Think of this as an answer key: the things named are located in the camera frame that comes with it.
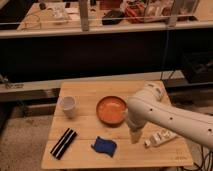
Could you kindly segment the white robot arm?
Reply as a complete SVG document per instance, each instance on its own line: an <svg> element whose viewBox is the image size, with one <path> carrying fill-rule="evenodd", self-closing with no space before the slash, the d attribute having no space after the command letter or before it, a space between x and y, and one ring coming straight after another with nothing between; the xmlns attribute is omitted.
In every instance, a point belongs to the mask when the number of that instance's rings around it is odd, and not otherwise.
<svg viewBox="0 0 213 171"><path fill-rule="evenodd" d="M130 130L151 122L213 151L213 116L165 105L161 102L164 93L158 84L147 82L128 98L125 120Z"/></svg>

